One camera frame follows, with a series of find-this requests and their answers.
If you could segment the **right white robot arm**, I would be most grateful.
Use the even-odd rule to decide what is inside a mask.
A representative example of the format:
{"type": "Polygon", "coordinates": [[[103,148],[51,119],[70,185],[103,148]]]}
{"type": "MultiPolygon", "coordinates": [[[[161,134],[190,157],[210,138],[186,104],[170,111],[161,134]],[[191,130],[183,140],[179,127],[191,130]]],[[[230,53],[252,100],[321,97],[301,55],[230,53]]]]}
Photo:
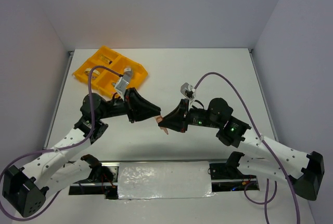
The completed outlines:
{"type": "Polygon", "coordinates": [[[240,175],[266,177],[291,185],[296,195],[315,201],[325,173],[323,156],[318,152],[305,153],[275,140],[258,136],[251,126],[232,116],[233,109],[222,98],[214,98],[208,108],[189,108],[182,99],[175,110],[158,117],[160,128],[179,133],[190,125],[218,129],[217,139],[236,148],[226,162],[226,172],[232,178],[240,175]]]}

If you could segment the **jar of paper clips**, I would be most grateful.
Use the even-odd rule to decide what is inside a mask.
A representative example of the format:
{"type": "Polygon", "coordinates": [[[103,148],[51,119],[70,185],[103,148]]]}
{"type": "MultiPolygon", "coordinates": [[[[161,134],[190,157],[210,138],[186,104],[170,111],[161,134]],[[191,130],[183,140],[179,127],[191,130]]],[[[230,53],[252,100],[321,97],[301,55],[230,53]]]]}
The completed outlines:
{"type": "Polygon", "coordinates": [[[133,75],[134,75],[134,71],[133,71],[133,69],[132,69],[131,67],[126,67],[126,68],[123,70],[123,75],[124,75],[124,76],[126,75],[126,76],[132,78],[133,75]]]}

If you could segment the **clear tape roll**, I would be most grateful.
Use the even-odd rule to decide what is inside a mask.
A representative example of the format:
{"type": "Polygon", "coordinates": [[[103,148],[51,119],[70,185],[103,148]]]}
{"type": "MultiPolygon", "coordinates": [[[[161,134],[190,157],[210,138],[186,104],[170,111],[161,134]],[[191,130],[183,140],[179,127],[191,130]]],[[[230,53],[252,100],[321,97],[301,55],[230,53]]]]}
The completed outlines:
{"type": "Polygon", "coordinates": [[[91,79],[92,80],[95,80],[96,78],[98,78],[100,76],[100,72],[98,70],[92,69],[92,68],[85,69],[84,74],[89,76],[89,74],[91,73],[91,70],[93,70],[92,74],[91,74],[91,79]]]}

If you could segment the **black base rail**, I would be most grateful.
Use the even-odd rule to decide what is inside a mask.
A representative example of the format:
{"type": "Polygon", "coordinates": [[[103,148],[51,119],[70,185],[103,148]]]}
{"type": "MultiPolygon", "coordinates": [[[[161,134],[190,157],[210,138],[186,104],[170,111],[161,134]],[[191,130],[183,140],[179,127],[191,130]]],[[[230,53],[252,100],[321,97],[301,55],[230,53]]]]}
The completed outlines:
{"type": "Polygon", "coordinates": [[[108,200],[198,199],[218,192],[259,189],[254,175],[230,176],[224,160],[166,162],[103,162],[113,174],[81,180],[69,187],[70,196],[99,195],[108,200]]]}

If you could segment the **silver foil covered plate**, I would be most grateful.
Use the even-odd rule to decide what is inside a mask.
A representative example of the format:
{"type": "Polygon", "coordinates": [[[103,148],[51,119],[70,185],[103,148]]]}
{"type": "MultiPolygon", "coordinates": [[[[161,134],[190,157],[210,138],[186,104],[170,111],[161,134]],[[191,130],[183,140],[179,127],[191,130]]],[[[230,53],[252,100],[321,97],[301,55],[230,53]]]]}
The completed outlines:
{"type": "Polygon", "coordinates": [[[214,196],[209,163],[121,163],[118,197],[124,200],[194,199],[214,196]]]}

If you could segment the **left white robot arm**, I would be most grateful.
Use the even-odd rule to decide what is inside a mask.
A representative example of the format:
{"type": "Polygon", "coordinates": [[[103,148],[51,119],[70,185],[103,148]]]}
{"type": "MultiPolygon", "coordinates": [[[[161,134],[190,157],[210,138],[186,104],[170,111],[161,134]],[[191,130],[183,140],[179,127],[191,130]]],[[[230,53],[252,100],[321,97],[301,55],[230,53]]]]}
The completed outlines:
{"type": "Polygon", "coordinates": [[[160,115],[161,109],[144,99],[135,88],[126,89],[121,97],[105,100],[97,93],[89,92],[80,108],[81,118],[74,127],[52,148],[33,152],[36,159],[15,166],[11,162],[1,173],[3,197],[21,215],[18,221],[28,221],[43,213],[43,206],[50,197],[70,184],[88,179],[95,182],[103,173],[107,179],[113,174],[92,155],[84,155],[77,161],[70,160],[89,148],[108,128],[105,118],[126,115],[131,123],[160,115]]]}

